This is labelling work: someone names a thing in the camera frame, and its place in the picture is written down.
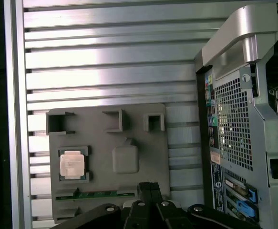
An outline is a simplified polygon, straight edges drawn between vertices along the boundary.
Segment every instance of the label sticker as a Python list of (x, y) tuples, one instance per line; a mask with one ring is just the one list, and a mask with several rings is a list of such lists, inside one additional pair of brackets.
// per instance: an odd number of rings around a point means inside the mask
[(221, 167), (211, 162), (213, 207), (217, 211), (224, 212), (224, 191), (222, 183)]
[(208, 76), (208, 81), (209, 81), (209, 85), (213, 83), (213, 77), (212, 75)]
[(211, 152), (211, 161), (220, 165), (220, 154), (214, 151), (210, 151), (210, 152)]

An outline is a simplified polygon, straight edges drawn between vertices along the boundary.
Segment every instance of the small connector port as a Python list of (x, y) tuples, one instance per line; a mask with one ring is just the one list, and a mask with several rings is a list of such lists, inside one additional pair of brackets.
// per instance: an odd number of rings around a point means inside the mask
[(209, 126), (209, 135), (210, 135), (210, 136), (213, 136), (213, 134), (214, 134), (213, 127), (212, 127), (212, 126)]
[(210, 146), (214, 146), (214, 138), (210, 137)]

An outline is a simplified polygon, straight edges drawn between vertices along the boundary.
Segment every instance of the screw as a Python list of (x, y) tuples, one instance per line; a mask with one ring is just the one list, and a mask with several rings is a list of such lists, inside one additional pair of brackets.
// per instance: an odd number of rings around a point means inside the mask
[(169, 203), (167, 201), (164, 201), (161, 204), (162, 204), (162, 206), (168, 206), (169, 205)]
[(202, 211), (202, 208), (197, 206), (197, 207), (194, 207), (194, 211), (197, 211), (197, 212), (201, 212)]
[(248, 75), (248, 74), (243, 74), (242, 80), (243, 80), (244, 82), (248, 82), (248, 81), (250, 80), (250, 75)]
[(106, 209), (106, 211), (114, 211), (114, 208), (109, 207), (109, 208)]

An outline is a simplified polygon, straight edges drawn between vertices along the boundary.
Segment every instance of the white label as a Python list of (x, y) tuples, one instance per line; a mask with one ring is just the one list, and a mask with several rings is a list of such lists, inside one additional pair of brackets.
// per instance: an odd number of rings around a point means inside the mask
[(216, 164), (220, 165), (220, 154), (214, 151), (211, 152), (211, 161), (215, 162)]
[(226, 185), (230, 186), (231, 188), (233, 188), (233, 183), (229, 180), (225, 180)]

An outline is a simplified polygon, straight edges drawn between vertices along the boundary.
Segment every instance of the rectangular cutout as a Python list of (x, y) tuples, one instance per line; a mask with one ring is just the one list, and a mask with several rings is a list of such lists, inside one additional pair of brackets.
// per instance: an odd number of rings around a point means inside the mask
[(104, 131), (107, 133), (122, 132), (123, 131), (123, 111), (121, 109), (112, 111), (102, 111), (103, 114), (108, 115), (111, 125)]
[(73, 113), (65, 112), (63, 114), (46, 114), (47, 135), (67, 135), (74, 134), (75, 131), (67, 130), (67, 117), (74, 115)]
[(144, 115), (144, 130), (149, 131), (164, 131), (164, 115), (162, 113), (145, 114)]

